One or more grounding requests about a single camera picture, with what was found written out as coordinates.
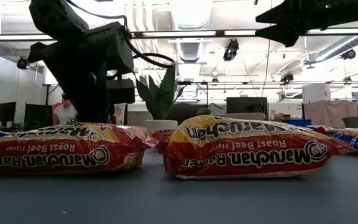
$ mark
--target potted plant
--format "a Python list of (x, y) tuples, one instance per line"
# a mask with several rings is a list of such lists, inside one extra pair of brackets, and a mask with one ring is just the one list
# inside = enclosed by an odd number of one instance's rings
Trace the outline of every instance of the potted plant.
[(211, 115), (212, 113), (212, 110), (209, 109), (209, 108), (200, 108), (198, 111), (197, 111), (197, 115)]
[(175, 67), (168, 68), (160, 86), (155, 84), (151, 76), (149, 76), (149, 84), (147, 84), (147, 80), (144, 77), (136, 80), (137, 92), (146, 102), (146, 107), (154, 119), (145, 121), (146, 128), (168, 134), (178, 127), (177, 121), (167, 120), (172, 105), (185, 88), (185, 86), (180, 88), (178, 94), (175, 95), (178, 88), (178, 81), (175, 80), (175, 75)]

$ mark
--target desk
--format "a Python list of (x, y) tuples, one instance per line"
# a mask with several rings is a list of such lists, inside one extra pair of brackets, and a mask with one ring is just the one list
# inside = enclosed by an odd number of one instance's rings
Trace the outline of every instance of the desk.
[(3, 223), (358, 223), (358, 157), (306, 179), (180, 180), (161, 155), (95, 177), (0, 178)]

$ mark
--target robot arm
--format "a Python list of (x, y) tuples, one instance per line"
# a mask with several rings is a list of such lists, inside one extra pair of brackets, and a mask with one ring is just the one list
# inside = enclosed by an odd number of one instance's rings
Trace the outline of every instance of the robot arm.
[(292, 47), (308, 30), (358, 21), (358, 0), (285, 0), (256, 17), (256, 22), (276, 24), (255, 32), (258, 37)]
[[(132, 46), (124, 16), (124, 26), (113, 22), (89, 30), (64, 0), (33, 0), (30, 13), (35, 26), (58, 42), (34, 44), (28, 61), (45, 62), (76, 108), (78, 121), (108, 123), (113, 104), (135, 102), (133, 82), (121, 80), (121, 74), (133, 71), (132, 50), (150, 63), (173, 66), (154, 62)], [(117, 80), (106, 78), (109, 70), (117, 70)]]

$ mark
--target white plant pot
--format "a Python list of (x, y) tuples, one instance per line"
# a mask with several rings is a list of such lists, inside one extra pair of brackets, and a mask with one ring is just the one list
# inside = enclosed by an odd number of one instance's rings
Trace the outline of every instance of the white plant pot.
[(171, 134), (178, 128), (178, 121), (171, 120), (147, 120), (144, 126), (162, 134)]

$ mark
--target red package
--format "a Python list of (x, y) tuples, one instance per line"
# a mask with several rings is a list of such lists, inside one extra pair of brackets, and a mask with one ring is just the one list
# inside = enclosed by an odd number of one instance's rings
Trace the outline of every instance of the red package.
[(127, 170), (162, 140), (145, 128), (68, 123), (0, 137), (0, 174)]
[(354, 151), (308, 128), (215, 116), (186, 120), (160, 150), (167, 172), (182, 179), (308, 175)]

